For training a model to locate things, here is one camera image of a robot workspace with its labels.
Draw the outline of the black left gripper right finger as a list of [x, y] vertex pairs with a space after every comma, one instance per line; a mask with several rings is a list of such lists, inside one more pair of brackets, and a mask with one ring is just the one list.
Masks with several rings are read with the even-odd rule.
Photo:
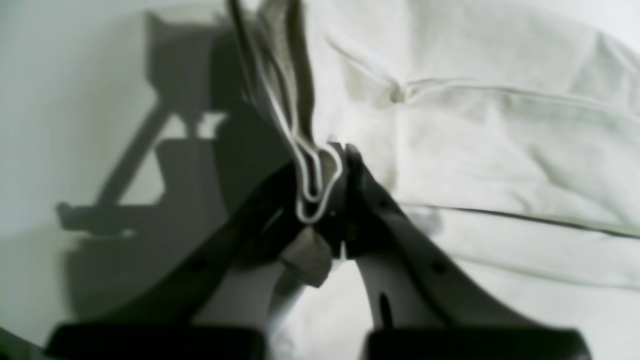
[[355, 262], [375, 332], [532, 335], [550, 327], [472, 280], [374, 180], [358, 150], [329, 144], [340, 169], [320, 221], [334, 255]]

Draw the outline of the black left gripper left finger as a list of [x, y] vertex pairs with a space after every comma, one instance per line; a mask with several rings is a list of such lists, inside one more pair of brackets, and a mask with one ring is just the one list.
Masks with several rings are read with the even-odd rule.
[[77, 208], [93, 235], [75, 253], [78, 322], [271, 333], [301, 287], [278, 260], [301, 229], [294, 195], [288, 163], [208, 236], [174, 229], [159, 207]]

